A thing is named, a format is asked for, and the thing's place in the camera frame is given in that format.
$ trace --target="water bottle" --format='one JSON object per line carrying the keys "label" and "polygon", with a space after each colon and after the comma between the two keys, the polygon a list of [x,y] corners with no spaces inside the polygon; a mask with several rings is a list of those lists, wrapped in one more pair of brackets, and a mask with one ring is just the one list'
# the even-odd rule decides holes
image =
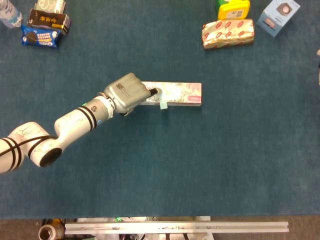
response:
{"label": "water bottle", "polygon": [[20,27],[22,22],[21,12],[9,1],[0,0],[0,20],[8,28]]}

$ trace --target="robotic arm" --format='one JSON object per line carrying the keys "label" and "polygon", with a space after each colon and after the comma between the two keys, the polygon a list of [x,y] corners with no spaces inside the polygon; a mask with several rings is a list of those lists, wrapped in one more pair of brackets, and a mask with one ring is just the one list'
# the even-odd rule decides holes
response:
{"label": "robotic arm", "polygon": [[159,90],[150,89],[129,73],[106,87],[104,92],[62,116],[54,123],[52,136],[36,122],[28,122],[0,138],[0,173],[15,170],[27,155],[37,166],[45,167],[60,157],[75,140],[113,117],[127,115]]}

